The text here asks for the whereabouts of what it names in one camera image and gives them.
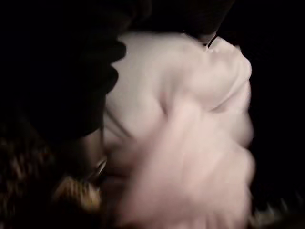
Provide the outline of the right robot hand black cloth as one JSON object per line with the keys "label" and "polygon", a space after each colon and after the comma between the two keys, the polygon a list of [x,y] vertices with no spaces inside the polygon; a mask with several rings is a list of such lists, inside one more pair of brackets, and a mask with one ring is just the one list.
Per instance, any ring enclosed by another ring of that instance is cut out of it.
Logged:
{"label": "right robot hand black cloth", "polygon": [[129,30],[185,32],[209,42],[231,0],[33,0],[30,89],[25,113],[59,154],[65,172],[91,179],[102,168],[102,113],[118,80]]}

